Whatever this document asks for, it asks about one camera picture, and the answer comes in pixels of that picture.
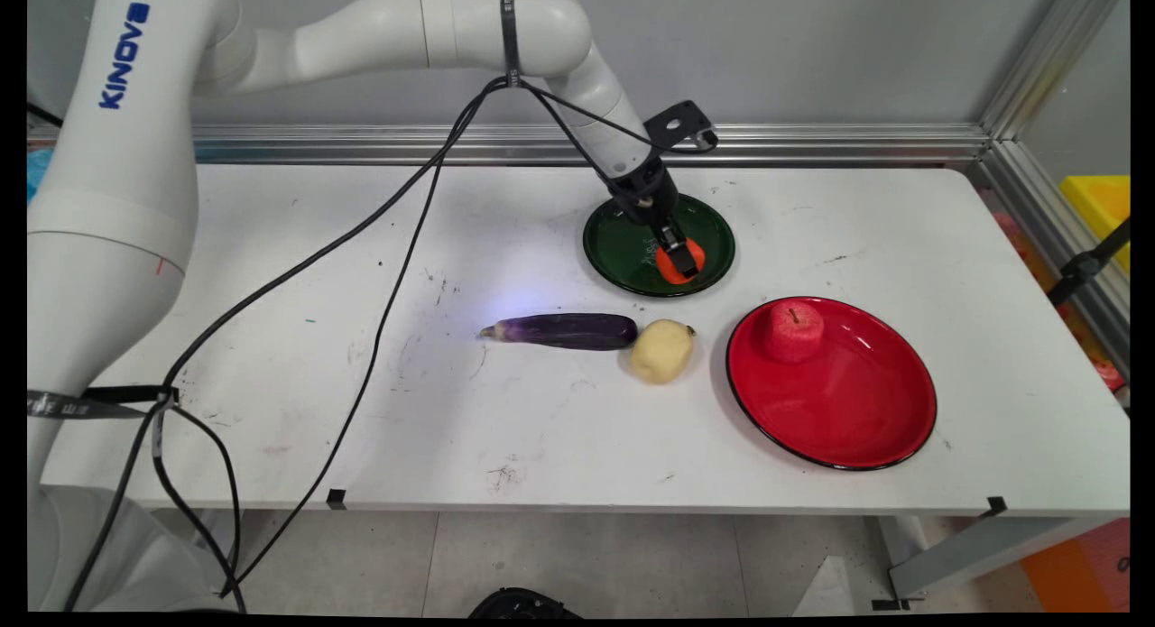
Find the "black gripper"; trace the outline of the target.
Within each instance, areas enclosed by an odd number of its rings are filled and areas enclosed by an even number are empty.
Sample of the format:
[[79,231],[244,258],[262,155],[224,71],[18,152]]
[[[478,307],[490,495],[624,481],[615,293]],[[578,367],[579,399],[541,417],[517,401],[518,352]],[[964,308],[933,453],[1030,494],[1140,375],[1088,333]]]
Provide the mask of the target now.
[[680,194],[661,157],[649,158],[623,178],[610,179],[608,188],[632,223],[651,229],[653,239],[663,252],[661,277],[665,281],[696,278],[701,271],[701,248],[672,219]]

